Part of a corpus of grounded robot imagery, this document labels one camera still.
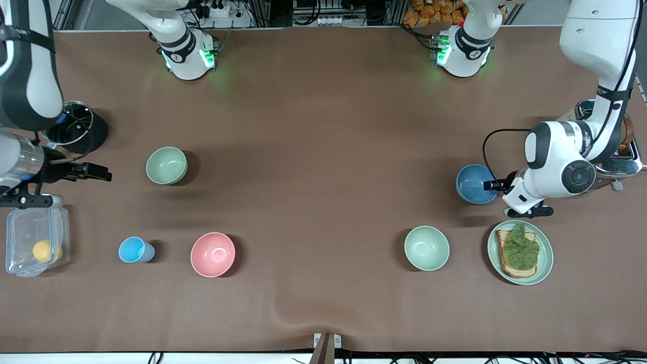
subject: bowl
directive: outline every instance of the bowl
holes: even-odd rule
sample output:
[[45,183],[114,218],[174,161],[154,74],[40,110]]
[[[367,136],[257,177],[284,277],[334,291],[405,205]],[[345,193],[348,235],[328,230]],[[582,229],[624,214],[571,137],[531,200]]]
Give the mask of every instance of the bowl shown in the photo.
[[178,183],[188,169],[184,152],[174,146],[156,150],[146,162],[146,175],[160,185]]
[[[518,224],[524,224],[525,230],[529,233],[534,233],[535,241],[539,244],[539,256],[537,256],[537,273],[528,278],[514,278],[510,277],[501,269],[501,260],[499,259],[499,242],[496,239],[497,230],[513,230]],[[487,255],[490,257],[490,262],[494,269],[505,279],[512,283],[520,284],[522,286],[530,286],[537,284],[550,274],[553,269],[553,248],[548,238],[544,233],[537,228],[537,226],[521,221],[521,220],[508,220],[497,225],[487,240]]]
[[414,267],[435,271],[449,259],[449,242],[435,227],[418,226],[404,239],[404,254]]
[[236,249],[225,234],[202,235],[191,249],[191,265],[201,276],[214,278],[225,274],[232,267]]
[[493,180],[494,178],[486,166],[464,166],[456,176],[456,192],[467,203],[485,205],[496,198],[497,192],[483,190],[483,183]]

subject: green leaf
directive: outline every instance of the green leaf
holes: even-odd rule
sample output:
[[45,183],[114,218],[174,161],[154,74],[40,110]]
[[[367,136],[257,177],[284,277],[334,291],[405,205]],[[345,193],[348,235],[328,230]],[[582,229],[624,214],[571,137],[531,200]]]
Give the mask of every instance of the green leaf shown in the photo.
[[527,271],[537,265],[539,244],[525,237],[525,227],[520,223],[503,243],[503,254],[510,267]]

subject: blue cup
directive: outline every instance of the blue cup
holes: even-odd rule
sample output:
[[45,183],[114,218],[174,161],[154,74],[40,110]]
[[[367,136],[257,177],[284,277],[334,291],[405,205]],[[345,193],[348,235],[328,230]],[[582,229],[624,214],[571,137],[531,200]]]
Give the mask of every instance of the blue cup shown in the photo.
[[119,259],[124,263],[146,263],[155,256],[155,248],[133,236],[122,242],[119,246]]

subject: cup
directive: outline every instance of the cup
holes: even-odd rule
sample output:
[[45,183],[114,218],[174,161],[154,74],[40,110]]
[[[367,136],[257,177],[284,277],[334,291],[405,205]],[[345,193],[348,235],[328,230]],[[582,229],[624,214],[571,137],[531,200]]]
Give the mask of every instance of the cup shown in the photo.
[[105,142],[108,125],[92,108],[80,101],[63,104],[63,113],[43,137],[50,147],[61,146],[76,154],[95,151]]
[[119,245],[119,259],[124,263],[146,263],[155,256],[155,248],[143,239],[132,236]]

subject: blue bowl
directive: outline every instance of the blue bowl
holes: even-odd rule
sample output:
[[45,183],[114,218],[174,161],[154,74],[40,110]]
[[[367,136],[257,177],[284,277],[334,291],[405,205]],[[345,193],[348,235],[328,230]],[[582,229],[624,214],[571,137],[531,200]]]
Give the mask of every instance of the blue bowl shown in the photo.
[[483,183],[493,181],[490,170],[483,165],[468,165],[463,167],[456,176],[456,192],[467,203],[485,205],[492,202],[498,192],[483,190]]

